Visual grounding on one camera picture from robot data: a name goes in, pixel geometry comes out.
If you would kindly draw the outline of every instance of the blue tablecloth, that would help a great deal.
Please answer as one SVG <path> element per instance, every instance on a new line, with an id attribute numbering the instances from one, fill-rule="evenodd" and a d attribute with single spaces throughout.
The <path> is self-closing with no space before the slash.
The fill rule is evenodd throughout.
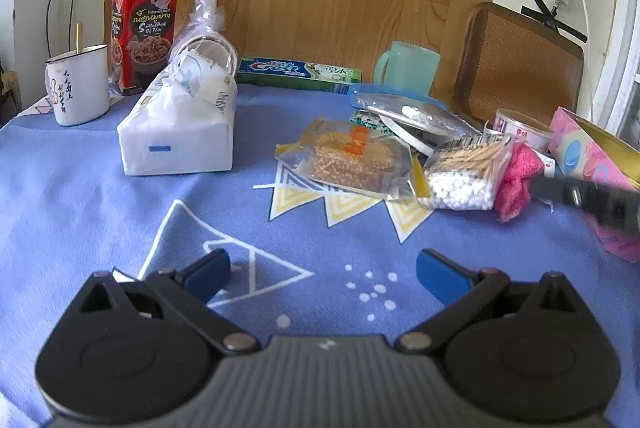
<path id="1" fill-rule="evenodd" d="M 34 361 L 92 271 L 180 268 L 212 245 L 234 271 L 211 306 L 264 342 L 276 332 L 393 340 L 441 308 L 415 277 L 424 247 L 520 281 L 562 271 L 622 361 L 607 418 L 639 425 L 640 268 L 604 252 L 580 214 L 534 203 L 500 225 L 493 213 L 437 211 L 402 245 L 383 204 L 332 228 L 322 200 L 269 221 L 272 191 L 252 188 L 273 182 L 274 146 L 318 116 L 348 118 L 345 96 L 240 86 L 233 170 L 166 177 L 124 175 L 115 128 L 134 103 L 78 127 L 48 114 L 0 131 L 0 426 L 48 419 Z"/>

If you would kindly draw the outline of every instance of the pink box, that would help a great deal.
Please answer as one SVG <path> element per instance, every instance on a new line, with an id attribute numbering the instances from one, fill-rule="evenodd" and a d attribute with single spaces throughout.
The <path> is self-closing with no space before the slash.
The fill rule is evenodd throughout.
<path id="1" fill-rule="evenodd" d="M 554 131 L 554 136 L 549 144 L 549 151 L 556 158 L 565 176 L 636 191 L 636 186 L 616 166 L 596 140 L 604 147 L 615 149 L 626 147 L 634 154 L 638 154 L 631 146 L 564 108 L 556 110 L 550 127 Z M 586 215 L 586 219 L 606 251 L 632 264 L 640 265 L 640 236 L 602 227 L 590 215 Z"/>

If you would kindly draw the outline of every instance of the light blue plastic cup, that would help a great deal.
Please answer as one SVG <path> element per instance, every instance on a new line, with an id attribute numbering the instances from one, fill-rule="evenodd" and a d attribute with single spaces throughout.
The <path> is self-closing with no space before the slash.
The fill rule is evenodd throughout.
<path id="1" fill-rule="evenodd" d="M 439 63 L 437 52 L 411 43 L 393 42 L 391 50 L 380 56 L 373 82 L 428 95 Z"/>

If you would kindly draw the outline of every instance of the orange label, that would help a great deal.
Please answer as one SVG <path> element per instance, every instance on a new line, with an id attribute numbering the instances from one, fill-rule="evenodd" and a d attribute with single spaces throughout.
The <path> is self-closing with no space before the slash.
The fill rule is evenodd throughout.
<path id="1" fill-rule="evenodd" d="M 371 130 L 364 126 L 354 126 L 353 130 L 351 130 L 351 140 L 344 146 L 345 153 L 362 157 L 364 155 L 364 148 L 369 142 L 370 132 Z"/>

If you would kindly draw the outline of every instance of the red snack box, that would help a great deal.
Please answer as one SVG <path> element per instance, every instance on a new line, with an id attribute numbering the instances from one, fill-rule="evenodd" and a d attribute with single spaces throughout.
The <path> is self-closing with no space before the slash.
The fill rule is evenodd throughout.
<path id="1" fill-rule="evenodd" d="M 111 68 L 123 95 L 142 93 L 167 66 L 177 0 L 113 0 Z"/>

